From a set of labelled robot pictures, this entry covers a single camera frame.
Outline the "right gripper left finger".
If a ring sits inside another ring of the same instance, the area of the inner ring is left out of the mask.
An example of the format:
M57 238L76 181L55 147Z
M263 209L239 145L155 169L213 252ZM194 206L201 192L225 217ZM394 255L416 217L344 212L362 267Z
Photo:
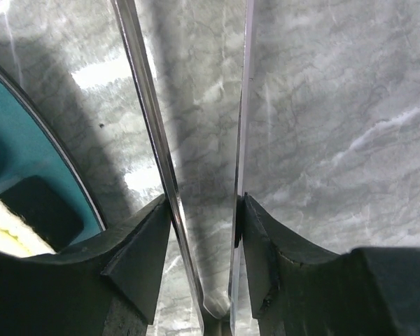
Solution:
M170 231L164 196L56 255L0 253L0 335L145 335Z

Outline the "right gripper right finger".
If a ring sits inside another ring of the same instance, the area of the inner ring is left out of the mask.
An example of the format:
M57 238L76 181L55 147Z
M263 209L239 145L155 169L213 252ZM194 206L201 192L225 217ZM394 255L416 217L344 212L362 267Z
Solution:
M261 335L420 335L420 248L338 255L242 204L251 312Z

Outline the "white rice block seaweed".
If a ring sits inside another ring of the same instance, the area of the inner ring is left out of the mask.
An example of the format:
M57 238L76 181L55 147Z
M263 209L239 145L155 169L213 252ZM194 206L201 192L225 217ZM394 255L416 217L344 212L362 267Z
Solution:
M47 182L31 176L0 193L0 252L56 254L83 230L81 217Z

